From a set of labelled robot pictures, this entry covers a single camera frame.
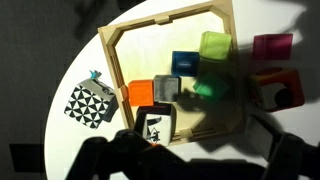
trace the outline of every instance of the green cube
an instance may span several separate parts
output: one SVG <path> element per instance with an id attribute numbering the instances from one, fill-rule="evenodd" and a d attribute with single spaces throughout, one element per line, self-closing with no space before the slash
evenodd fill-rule
<path id="1" fill-rule="evenodd" d="M 226 61 L 228 60 L 230 46 L 230 34 L 207 31 L 202 33 L 199 54 L 205 59 Z"/>
<path id="2" fill-rule="evenodd" d="M 216 75 L 207 73 L 196 81 L 193 89 L 205 99 L 217 102 L 229 89 L 229 85 Z"/>

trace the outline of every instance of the round table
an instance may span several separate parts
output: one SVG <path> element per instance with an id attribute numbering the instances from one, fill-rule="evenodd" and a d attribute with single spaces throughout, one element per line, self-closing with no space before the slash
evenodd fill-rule
<path id="1" fill-rule="evenodd" d="M 122 14 L 110 24 L 206 1 L 208 0 L 148 0 Z M 304 43 L 311 47 L 310 42 L 306 44 L 304 34 L 301 32 L 303 27 L 291 28 L 295 26 L 295 21 L 299 19 L 297 17 L 308 12 L 310 7 L 310 4 L 307 3 L 294 4 L 274 0 L 233 1 L 241 59 L 248 59 L 253 36 L 258 34 L 290 32 L 294 34 L 294 46 L 300 47 L 301 43 L 302 45 Z M 271 116 L 277 119 L 278 124 L 284 131 L 296 134 L 307 143 L 316 145 L 320 139 L 320 131 L 318 130 L 320 121 L 317 119 L 317 117 L 320 117 L 320 111 L 318 110 L 320 107 L 318 102 L 320 91 L 316 91 L 319 88 L 315 88 L 320 84 L 320 72 L 313 71 L 313 69 L 317 67 L 315 63 L 319 64 L 319 61 L 305 60 L 301 63 L 299 58 L 301 58 L 301 54 L 306 53 L 306 50 L 293 48 L 293 51 L 289 61 L 250 61 L 250 66 L 262 68 L 279 65 L 299 69 L 307 102 L 302 107 L 279 111 L 271 114 Z M 90 70 L 102 72 L 101 81 L 112 87 L 112 80 L 108 73 L 108 66 L 98 34 L 84 47 L 69 67 L 53 99 L 45 134 L 45 165 L 48 179 L 64 179 L 66 177 L 82 143 L 87 138 L 103 136 L 111 141 L 118 130 L 124 129 L 119 110 L 115 113 L 111 123 L 102 122 L 98 129 L 83 126 L 75 120 L 70 120 L 71 118 L 64 114 L 64 108 L 74 87 L 90 77 Z M 314 77 L 312 82 L 308 81 L 310 76 Z M 197 142 L 193 142 L 170 146 L 168 149 L 186 161 L 192 158 L 246 159 L 266 166 L 267 162 L 260 155 L 256 155 L 244 139 L 243 135 L 231 135 L 204 141 L 202 144 L 206 144 L 208 148 L 203 148 Z M 124 176 L 120 173 L 111 176 L 111 179 L 114 178 L 123 179 Z"/>

